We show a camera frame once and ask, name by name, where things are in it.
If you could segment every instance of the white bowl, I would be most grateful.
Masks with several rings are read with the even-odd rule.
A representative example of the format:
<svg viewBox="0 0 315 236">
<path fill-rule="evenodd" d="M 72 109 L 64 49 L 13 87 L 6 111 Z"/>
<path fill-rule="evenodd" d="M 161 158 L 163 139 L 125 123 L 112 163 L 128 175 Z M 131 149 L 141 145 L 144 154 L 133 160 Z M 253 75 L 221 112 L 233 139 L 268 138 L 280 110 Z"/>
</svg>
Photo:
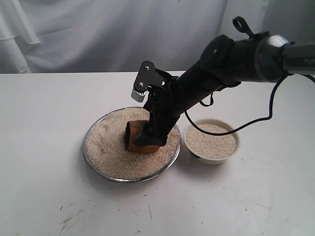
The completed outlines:
<svg viewBox="0 0 315 236">
<path fill-rule="evenodd" d="M 214 124 L 214 125 L 217 125 L 223 129 L 226 129 L 227 131 L 231 131 L 233 130 L 234 128 L 232 126 L 230 126 L 229 124 L 221 121 L 221 120 L 218 120 L 218 119 L 199 119 L 197 121 L 194 122 L 196 125 L 199 125 L 199 124 Z M 235 138 L 236 140 L 236 149 L 235 151 L 223 158 L 223 159 L 211 159 L 211 158 L 208 158 L 208 157 L 205 157 L 205 156 L 202 156 L 202 155 L 199 155 L 199 154 L 196 154 L 194 153 L 191 148 L 189 147 L 189 144 L 187 142 L 187 134 L 188 132 L 191 130 L 191 129 L 195 129 L 191 124 L 188 125 L 186 127 L 186 129 L 184 130 L 184 142 L 187 146 L 187 148 L 189 149 L 189 151 L 191 151 L 191 153 L 193 154 L 194 157 L 196 157 L 196 159 L 204 164 L 208 164 L 208 165 L 217 165 L 217 164 L 221 164 L 223 163 L 224 161 L 226 161 L 227 159 L 231 158 L 237 151 L 238 151 L 238 148 L 240 146 L 240 137 L 239 135 L 237 134 L 237 132 L 233 133 L 232 136 Z"/>
</svg>

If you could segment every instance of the table surface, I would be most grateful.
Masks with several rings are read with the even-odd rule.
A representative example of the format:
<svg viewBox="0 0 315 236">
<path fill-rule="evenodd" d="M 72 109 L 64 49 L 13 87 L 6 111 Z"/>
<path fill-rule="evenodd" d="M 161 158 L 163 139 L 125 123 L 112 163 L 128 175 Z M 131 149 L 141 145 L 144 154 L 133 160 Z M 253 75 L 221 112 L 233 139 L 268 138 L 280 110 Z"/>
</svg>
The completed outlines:
<svg viewBox="0 0 315 236">
<path fill-rule="evenodd" d="M 182 145 L 160 176 L 114 183 L 86 166 L 81 143 L 104 114 L 141 105 L 130 97 L 135 76 L 0 75 L 1 236 L 315 235 L 312 82 L 287 78 L 274 118 L 240 131 L 224 164 L 201 164 Z M 242 83 L 189 114 L 237 127 L 268 115 L 272 87 Z M 181 132 L 187 125 L 182 116 Z"/>
</svg>

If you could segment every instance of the wire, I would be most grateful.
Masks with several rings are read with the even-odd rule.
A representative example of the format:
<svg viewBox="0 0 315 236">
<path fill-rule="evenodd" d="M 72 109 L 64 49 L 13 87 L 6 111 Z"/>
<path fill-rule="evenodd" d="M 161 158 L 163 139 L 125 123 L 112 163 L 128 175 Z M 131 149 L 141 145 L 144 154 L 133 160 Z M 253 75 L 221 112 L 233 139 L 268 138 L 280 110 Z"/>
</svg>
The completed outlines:
<svg viewBox="0 0 315 236">
<path fill-rule="evenodd" d="M 311 81 L 313 81 L 313 83 L 315 83 L 315 78 L 311 75 L 303 75 L 307 78 L 309 78 Z M 274 88 L 272 89 L 271 91 L 271 94 L 270 94 L 270 100 L 269 100 L 269 116 L 267 117 L 262 117 L 262 118 L 258 118 L 258 119 L 255 119 L 255 120 L 252 120 L 240 127 L 238 127 L 237 129 L 234 129 L 234 130 L 231 130 L 229 132 L 225 132 L 225 133 L 211 133 L 211 132 L 208 132 L 208 131 L 205 131 L 201 128 L 199 128 L 189 117 L 188 113 L 187 113 L 187 110 L 185 110 L 185 115 L 188 119 L 188 121 L 192 124 L 193 127 L 195 127 L 197 130 L 199 130 L 200 132 L 204 133 L 204 134 L 208 134 L 208 135 L 213 135 L 213 136 L 224 136 L 224 135 L 228 135 L 228 134 L 232 134 L 232 133 L 235 133 L 241 129 L 244 129 L 245 127 L 251 125 L 251 124 L 254 124 L 256 122 L 259 122 L 259 121 L 264 121 L 264 120 L 270 120 L 272 118 L 272 115 L 273 115 L 273 104 L 274 104 L 274 98 L 275 98 L 275 94 L 276 94 L 276 91 L 279 87 L 279 85 L 285 80 L 286 77 L 283 77 L 281 78 L 277 83 L 276 85 L 274 86 Z"/>
<path fill-rule="evenodd" d="M 200 101 L 199 103 L 200 103 L 202 106 L 204 106 L 204 107 L 210 107 L 210 106 L 212 106 L 213 103 L 214 103 L 214 100 L 213 100 L 213 93 L 210 95 L 210 104 L 209 104 L 209 105 L 205 104 L 203 101 Z"/>
</svg>

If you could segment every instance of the white cloth backdrop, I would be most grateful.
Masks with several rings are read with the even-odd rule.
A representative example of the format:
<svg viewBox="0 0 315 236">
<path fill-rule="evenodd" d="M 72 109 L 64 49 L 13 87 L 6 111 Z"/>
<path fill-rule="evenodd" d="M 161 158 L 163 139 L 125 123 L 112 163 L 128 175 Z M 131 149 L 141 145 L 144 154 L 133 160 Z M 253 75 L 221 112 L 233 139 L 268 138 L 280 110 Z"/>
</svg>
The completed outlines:
<svg viewBox="0 0 315 236">
<path fill-rule="evenodd" d="M 0 71 L 185 70 L 241 15 L 262 29 L 268 0 L 0 0 Z"/>
</svg>

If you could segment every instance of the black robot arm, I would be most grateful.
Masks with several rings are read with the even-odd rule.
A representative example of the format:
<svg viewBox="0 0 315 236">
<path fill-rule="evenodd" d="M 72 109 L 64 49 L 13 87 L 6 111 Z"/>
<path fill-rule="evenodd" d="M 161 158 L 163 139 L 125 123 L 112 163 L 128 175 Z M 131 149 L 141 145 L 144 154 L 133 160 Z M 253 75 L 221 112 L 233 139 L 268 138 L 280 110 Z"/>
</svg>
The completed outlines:
<svg viewBox="0 0 315 236">
<path fill-rule="evenodd" d="M 241 17 L 234 18 L 233 24 L 249 39 L 233 41 L 220 35 L 180 77 L 156 69 L 150 61 L 142 63 L 131 97 L 142 102 L 149 92 L 144 109 L 150 120 L 135 145 L 165 145 L 180 115 L 215 91 L 243 81 L 276 83 L 292 73 L 315 74 L 315 42 L 295 44 L 269 32 L 253 34 Z"/>
</svg>

